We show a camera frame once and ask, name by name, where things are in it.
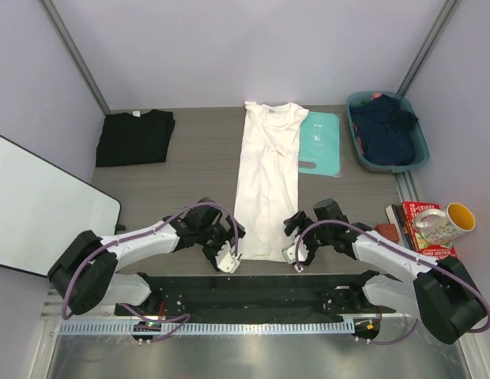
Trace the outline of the white printed t shirt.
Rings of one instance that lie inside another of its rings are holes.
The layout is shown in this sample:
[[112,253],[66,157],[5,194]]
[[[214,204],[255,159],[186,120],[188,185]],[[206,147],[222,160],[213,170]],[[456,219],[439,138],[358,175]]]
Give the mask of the white printed t shirt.
[[293,244],[284,221],[298,212],[300,128],[309,110],[296,103],[245,103],[234,217],[244,227],[245,260],[283,262]]

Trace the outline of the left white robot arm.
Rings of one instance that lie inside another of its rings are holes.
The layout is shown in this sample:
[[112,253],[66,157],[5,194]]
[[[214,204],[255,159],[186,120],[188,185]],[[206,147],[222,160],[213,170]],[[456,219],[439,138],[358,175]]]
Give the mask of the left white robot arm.
[[135,307],[150,315],[160,295],[145,274],[121,269],[161,254],[199,245],[218,272],[234,273],[240,265],[239,244],[246,231],[232,213],[208,198],[166,216],[152,226],[100,237],[81,232],[50,268],[47,278],[62,297],[62,318],[82,315],[100,305]]

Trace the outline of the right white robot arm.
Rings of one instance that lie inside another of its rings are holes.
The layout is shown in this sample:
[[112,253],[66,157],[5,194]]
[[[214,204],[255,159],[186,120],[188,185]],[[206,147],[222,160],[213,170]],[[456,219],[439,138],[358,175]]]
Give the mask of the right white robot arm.
[[314,260],[319,248],[331,246],[376,267],[350,283],[353,309],[365,312],[375,306],[405,313],[445,344],[490,329],[490,305],[459,259],[427,257],[366,224],[350,223],[331,198],[317,203],[314,211],[316,220],[300,211],[283,222],[284,233],[294,239],[283,254],[297,272]]

